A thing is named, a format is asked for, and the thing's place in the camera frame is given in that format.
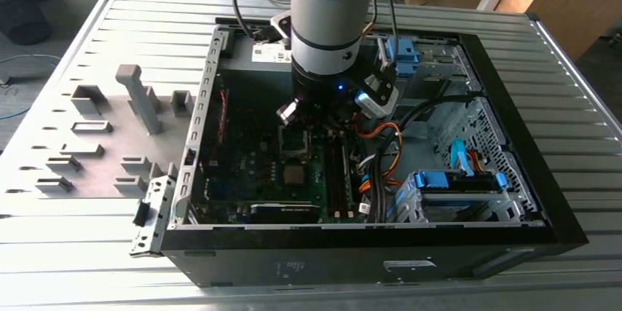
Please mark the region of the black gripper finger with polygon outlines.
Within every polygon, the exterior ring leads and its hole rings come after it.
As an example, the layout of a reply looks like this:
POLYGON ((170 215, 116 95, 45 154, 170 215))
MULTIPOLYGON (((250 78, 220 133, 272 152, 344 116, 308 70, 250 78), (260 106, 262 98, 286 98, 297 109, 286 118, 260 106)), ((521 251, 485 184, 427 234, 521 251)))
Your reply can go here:
POLYGON ((297 100, 285 103, 277 110, 276 116, 282 126, 294 124, 300 119, 301 107, 297 100))

